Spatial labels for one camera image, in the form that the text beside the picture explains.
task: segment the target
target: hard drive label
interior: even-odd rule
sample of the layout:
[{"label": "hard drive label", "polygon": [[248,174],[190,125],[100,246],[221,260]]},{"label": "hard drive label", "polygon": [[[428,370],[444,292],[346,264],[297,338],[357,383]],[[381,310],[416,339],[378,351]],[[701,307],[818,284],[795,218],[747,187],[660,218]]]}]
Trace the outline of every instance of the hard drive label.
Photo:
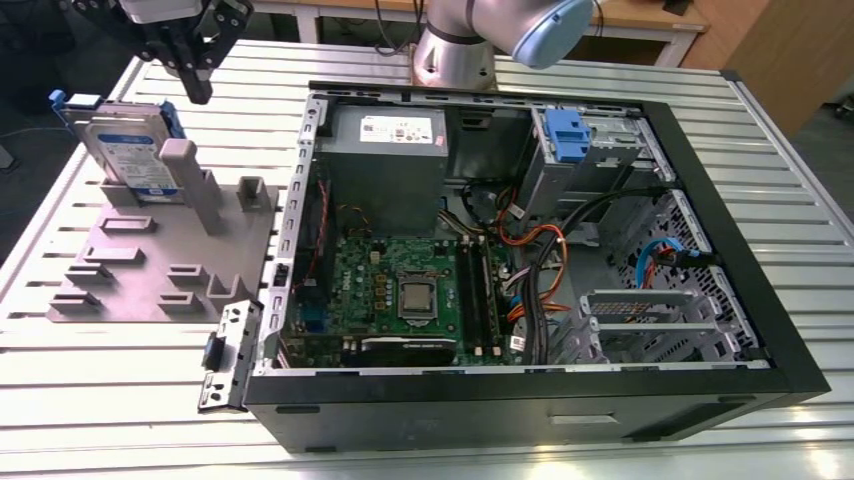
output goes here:
[{"label": "hard drive label", "polygon": [[169,169],[157,158],[157,145],[145,135],[98,134],[101,151],[121,180],[146,201],[168,201],[177,193]]}]

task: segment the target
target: connector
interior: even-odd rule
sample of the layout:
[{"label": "connector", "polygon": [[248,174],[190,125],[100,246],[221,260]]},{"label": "connector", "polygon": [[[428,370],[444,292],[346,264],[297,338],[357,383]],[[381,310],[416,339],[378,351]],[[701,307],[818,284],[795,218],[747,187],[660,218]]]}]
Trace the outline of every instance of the connector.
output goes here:
[{"label": "connector", "polygon": [[713,253],[704,253],[699,250],[671,251],[664,254],[653,252],[652,258],[657,265],[676,268],[704,268],[719,263]]}]

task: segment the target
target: green circuit board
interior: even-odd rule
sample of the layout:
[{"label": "green circuit board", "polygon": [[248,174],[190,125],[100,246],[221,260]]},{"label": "green circuit board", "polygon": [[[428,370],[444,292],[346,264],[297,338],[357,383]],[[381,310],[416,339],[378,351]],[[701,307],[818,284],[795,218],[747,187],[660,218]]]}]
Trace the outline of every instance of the green circuit board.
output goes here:
[{"label": "green circuit board", "polygon": [[[322,333],[302,337],[300,351],[305,352],[306,366],[337,367],[342,343],[348,338],[362,336],[452,339],[456,341],[455,365],[504,365],[511,361],[503,348],[480,355],[464,348],[456,248],[455,240],[338,239]],[[496,250],[500,251],[491,257],[495,265],[507,255],[503,249]],[[401,282],[412,278],[431,282],[437,314],[428,321],[407,321],[399,315]],[[496,337],[500,335],[497,328],[493,333]]]}]

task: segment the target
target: blue plastic tab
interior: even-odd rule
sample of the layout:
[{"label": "blue plastic tab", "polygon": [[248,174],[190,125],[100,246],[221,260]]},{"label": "blue plastic tab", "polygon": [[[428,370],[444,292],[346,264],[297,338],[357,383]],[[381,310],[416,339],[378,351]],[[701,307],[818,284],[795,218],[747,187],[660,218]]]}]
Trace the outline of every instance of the blue plastic tab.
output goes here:
[{"label": "blue plastic tab", "polygon": [[65,116],[62,115],[62,108],[65,108],[65,92],[58,89],[53,90],[50,92],[50,95],[48,95],[48,100],[50,100],[50,110],[53,110],[53,113],[62,121],[65,128],[73,135],[74,131],[72,130],[70,125],[68,124],[68,120],[65,120]]},{"label": "blue plastic tab", "polygon": [[545,110],[545,133],[557,163],[579,163],[589,150],[589,128],[575,110]]},{"label": "blue plastic tab", "polygon": [[162,104],[160,105],[160,112],[162,115],[162,119],[165,120],[165,126],[169,129],[169,135],[172,135],[172,138],[186,138],[184,127],[181,126],[181,122],[177,119],[177,109],[174,108],[172,102],[162,102]]}]

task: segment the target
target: blue cable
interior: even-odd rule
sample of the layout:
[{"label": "blue cable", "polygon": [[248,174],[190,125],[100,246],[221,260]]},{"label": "blue cable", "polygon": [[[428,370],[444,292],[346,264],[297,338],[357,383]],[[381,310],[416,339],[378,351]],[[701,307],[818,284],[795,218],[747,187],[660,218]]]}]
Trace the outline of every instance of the blue cable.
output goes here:
[{"label": "blue cable", "polygon": [[647,258],[652,254],[652,250],[655,249],[655,247],[661,244],[669,246],[676,252],[684,250],[681,243],[679,243],[679,240],[673,237],[656,238],[647,244],[645,247],[643,247],[643,250],[640,250],[640,255],[637,255],[637,263],[635,264],[635,285],[637,286],[637,288],[643,288],[643,273],[645,272]]}]

